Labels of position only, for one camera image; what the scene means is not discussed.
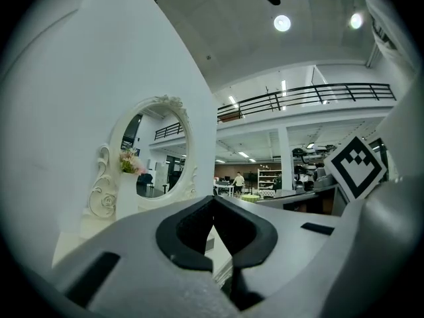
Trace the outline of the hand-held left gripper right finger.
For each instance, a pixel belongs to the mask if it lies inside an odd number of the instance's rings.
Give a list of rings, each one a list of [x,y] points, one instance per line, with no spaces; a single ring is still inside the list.
[[[230,299],[240,309],[248,309],[276,293],[294,279],[315,257],[329,235],[303,228],[312,223],[335,228],[340,217],[288,211],[250,203],[233,197],[225,201],[273,225],[277,241],[270,255],[258,266],[232,271]]]

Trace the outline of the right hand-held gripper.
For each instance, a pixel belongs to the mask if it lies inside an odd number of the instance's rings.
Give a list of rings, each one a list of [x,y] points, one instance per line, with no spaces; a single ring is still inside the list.
[[[398,178],[363,205],[320,318],[424,318],[424,74],[381,132]]]

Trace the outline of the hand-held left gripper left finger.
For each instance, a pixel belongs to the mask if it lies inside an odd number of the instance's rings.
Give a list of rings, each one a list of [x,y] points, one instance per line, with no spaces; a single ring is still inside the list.
[[[170,215],[197,199],[137,213],[115,221],[79,245],[53,267],[49,282],[60,293],[77,298],[76,285],[88,283],[88,270],[98,270],[98,258],[117,256],[85,312],[104,318],[237,318],[210,272],[184,270],[158,248],[156,229]]]

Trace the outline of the white shelving unit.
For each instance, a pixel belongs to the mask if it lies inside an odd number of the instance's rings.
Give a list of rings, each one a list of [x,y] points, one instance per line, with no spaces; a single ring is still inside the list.
[[[274,185],[278,182],[281,176],[281,170],[261,170],[257,171],[257,186],[258,190],[273,190]]]

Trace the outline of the white vase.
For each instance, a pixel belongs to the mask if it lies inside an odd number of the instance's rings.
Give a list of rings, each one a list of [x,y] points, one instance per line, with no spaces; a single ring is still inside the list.
[[[138,212],[137,179],[136,174],[122,173],[116,202],[116,220]]]

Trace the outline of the person's white shirt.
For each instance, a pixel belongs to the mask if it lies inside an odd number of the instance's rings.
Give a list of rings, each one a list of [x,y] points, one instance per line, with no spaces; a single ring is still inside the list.
[[[372,34],[383,57],[405,78],[413,80],[423,60],[416,43],[390,0],[365,0],[372,19]]]

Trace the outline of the pink flower bouquet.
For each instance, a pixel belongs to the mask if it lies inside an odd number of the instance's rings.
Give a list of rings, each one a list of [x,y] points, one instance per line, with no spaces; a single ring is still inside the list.
[[[134,148],[126,148],[120,152],[119,163],[122,172],[138,176],[146,173],[146,169],[136,153],[137,150]]]

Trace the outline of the white ornate oval mirror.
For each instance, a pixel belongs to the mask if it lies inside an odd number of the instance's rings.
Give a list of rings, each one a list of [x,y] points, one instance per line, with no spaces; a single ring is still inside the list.
[[[164,95],[145,99],[127,111],[114,126],[109,143],[100,146],[97,159],[99,171],[88,200],[88,208],[94,215],[102,218],[116,215],[120,178],[124,173],[120,169],[119,154],[125,129],[134,116],[150,107],[157,106],[171,112],[181,123],[189,157],[178,183],[168,193],[153,199],[138,196],[138,212],[158,209],[174,202],[197,197],[194,181],[197,166],[193,157],[195,146],[192,126],[181,99]]]

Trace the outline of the black balcony railing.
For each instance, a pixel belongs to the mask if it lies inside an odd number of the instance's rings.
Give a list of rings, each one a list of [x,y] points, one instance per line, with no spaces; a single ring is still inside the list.
[[[295,87],[249,97],[217,109],[217,122],[226,123],[263,112],[286,111],[297,106],[329,105],[338,102],[395,101],[386,83],[327,83]]]

